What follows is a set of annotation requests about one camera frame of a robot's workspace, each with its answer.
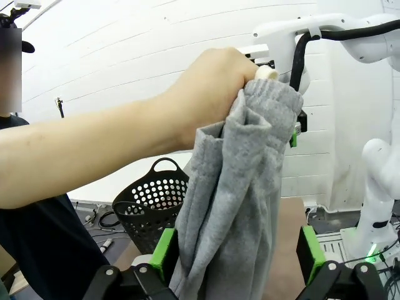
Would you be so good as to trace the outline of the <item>person's right hand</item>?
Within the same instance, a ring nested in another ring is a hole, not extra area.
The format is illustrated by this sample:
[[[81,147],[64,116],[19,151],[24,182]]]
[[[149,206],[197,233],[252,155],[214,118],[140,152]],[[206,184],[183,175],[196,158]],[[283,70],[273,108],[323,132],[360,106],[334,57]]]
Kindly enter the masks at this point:
[[[179,109],[181,148],[194,145],[196,129],[225,120],[258,67],[233,47],[204,51],[168,90]]]

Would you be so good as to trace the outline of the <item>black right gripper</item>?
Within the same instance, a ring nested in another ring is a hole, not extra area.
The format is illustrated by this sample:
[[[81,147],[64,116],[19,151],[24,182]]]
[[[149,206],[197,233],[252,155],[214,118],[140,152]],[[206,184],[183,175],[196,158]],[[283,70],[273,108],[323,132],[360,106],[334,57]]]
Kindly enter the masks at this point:
[[[297,146],[297,133],[305,133],[308,131],[308,115],[302,110],[297,116],[295,130],[290,138],[290,148]]]

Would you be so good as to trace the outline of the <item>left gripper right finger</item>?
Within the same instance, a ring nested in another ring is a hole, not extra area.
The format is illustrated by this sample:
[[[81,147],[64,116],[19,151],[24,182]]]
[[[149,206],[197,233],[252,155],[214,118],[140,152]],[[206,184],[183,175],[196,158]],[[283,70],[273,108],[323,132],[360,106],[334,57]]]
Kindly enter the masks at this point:
[[[296,247],[305,288],[297,300],[386,299],[375,266],[363,261],[354,267],[328,260],[312,226],[303,226]]]

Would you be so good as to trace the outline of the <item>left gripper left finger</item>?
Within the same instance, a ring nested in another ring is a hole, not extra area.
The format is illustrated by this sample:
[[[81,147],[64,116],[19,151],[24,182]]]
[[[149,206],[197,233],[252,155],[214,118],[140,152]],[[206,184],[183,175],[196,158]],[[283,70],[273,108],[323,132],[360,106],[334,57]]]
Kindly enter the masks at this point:
[[[178,232],[166,228],[148,263],[120,271],[102,266],[86,291],[86,299],[176,299],[169,283],[179,257]]]

